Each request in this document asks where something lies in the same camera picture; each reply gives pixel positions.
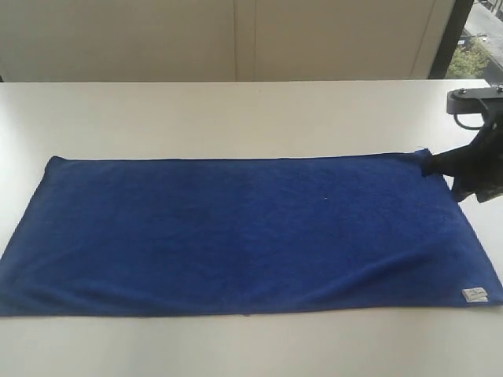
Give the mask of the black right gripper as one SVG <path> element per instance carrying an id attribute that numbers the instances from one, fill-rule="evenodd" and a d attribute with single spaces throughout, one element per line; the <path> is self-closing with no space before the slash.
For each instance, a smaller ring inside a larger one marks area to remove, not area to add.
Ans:
<path id="1" fill-rule="evenodd" d="M 468 145 L 428 156 L 421 174 L 454 177 L 451 192 L 460 203 L 475 195 L 479 203 L 502 196 L 502 124 L 484 126 Z"/>

